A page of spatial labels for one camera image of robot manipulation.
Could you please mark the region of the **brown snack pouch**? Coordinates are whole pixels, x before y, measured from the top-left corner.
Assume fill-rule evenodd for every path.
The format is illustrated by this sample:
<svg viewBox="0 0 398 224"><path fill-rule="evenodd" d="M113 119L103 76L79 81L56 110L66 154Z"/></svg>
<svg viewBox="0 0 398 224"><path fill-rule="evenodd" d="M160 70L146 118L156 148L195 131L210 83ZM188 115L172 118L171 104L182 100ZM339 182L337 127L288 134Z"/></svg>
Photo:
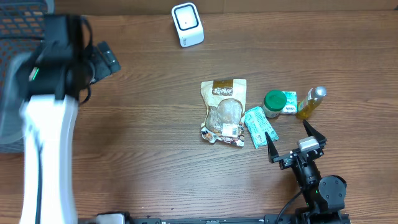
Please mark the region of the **brown snack pouch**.
<svg viewBox="0 0 398 224"><path fill-rule="evenodd" d="M201 83L200 92L206 106L202 138L210 143L221 141L243 147L247 81L206 81Z"/></svg>

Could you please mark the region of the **teal tissue pack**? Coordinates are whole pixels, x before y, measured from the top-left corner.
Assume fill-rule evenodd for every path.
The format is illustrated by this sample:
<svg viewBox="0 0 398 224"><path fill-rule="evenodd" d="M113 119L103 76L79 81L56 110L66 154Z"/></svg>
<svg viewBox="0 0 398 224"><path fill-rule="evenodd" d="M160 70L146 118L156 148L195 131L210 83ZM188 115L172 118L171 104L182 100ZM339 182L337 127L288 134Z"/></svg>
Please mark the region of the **teal tissue pack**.
<svg viewBox="0 0 398 224"><path fill-rule="evenodd" d="M297 108L297 92L296 91L283 91L286 96L286 104L281 111L281 114L296 114Z"/></svg>

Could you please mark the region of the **green tissue canister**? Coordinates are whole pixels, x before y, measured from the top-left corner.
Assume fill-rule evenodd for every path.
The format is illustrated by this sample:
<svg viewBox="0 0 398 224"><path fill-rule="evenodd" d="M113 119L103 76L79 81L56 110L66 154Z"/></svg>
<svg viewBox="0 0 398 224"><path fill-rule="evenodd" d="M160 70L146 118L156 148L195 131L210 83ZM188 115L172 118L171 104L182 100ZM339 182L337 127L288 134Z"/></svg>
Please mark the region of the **green tissue canister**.
<svg viewBox="0 0 398 224"><path fill-rule="evenodd" d="M264 97L262 109L266 117L275 118L278 116L287 103L287 97L281 90L271 90Z"/></svg>

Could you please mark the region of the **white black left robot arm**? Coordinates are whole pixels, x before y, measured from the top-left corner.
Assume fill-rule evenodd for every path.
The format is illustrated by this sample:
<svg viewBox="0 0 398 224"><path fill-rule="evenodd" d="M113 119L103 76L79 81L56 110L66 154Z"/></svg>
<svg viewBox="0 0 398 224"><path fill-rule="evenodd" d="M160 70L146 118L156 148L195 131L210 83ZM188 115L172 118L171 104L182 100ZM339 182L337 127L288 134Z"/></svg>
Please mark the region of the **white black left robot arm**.
<svg viewBox="0 0 398 224"><path fill-rule="evenodd" d="M105 42L85 40L83 16L48 14L44 39L16 67L22 100L24 199L21 223L77 223L72 141L80 93L120 70Z"/></svg>

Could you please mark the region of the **teal snack packet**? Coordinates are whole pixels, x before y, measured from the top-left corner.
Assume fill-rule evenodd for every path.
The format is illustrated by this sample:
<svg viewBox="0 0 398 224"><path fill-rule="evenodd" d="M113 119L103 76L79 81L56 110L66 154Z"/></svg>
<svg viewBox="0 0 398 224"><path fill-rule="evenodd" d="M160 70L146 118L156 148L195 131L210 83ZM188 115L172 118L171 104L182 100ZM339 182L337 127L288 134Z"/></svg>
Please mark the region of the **teal snack packet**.
<svg viewBox="0 0 398 224"><path fill-rule="evenodd" d="M266 133L268 133L272 141L279 139L276 131L267 120L263 109L259 106L246 111L244 123L256 149L259 146L267 145Z"/></svg>

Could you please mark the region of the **yellow dish soap bottle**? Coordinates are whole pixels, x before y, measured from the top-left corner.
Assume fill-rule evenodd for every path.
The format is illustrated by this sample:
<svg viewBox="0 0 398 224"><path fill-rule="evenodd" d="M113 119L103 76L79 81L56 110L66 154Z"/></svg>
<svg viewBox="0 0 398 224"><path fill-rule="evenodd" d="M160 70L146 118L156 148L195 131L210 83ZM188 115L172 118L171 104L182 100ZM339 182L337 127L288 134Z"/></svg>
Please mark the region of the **yellow dish soap bottle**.
<svg viewBox="0 0 398 224"><path fill-rule="evenodd" d="M298 119L308 119L327 96L327 90L324 86L318 86L308 91L306 97L299 102L298 111L295 114Z"/></svg>

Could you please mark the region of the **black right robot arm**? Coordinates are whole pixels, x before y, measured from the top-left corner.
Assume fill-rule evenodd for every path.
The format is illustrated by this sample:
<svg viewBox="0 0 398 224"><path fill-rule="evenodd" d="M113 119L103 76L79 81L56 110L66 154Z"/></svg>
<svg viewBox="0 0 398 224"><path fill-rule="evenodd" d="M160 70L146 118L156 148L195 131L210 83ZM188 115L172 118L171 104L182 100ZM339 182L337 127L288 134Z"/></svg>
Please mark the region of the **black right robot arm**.
<svg viewBox="0 0 398 224"><path fill-rule="evenodd" d="M293 196L277 215L265 215L265 223L296 224L350 224L349 215L341 210L345 208L346 181L338 175L322 177L315 159L324 155L327 138L303 121L308 137L297 142L298 148L288 154L279 155L268 133L267 153L269 162L279 163L279 167L291 168L300 191Z"/></svg>

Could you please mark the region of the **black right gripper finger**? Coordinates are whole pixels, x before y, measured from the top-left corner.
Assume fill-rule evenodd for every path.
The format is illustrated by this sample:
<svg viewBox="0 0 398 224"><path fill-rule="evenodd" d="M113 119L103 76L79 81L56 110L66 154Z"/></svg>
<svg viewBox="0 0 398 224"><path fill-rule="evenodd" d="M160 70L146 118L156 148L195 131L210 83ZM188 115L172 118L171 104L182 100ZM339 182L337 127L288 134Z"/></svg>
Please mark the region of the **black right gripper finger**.
<svg viewBox="0 0 398 224"><path fill-rule="evenodd" d="M279 157L279 153L277 152L277 149L274 146L273 140L269 136L268 132L265 132L265 136L266 136L266 141L267 141L268 160L269 160L269 162L274 162L274 159Z"/></svg>
<svg viewBox="0 0 398 224"><path fill-rule="evenodd" d="M307 132L308 137L314 137L317 141L324 141L325 137L313 128L307 120L303 120L303 126Z"/></svg>

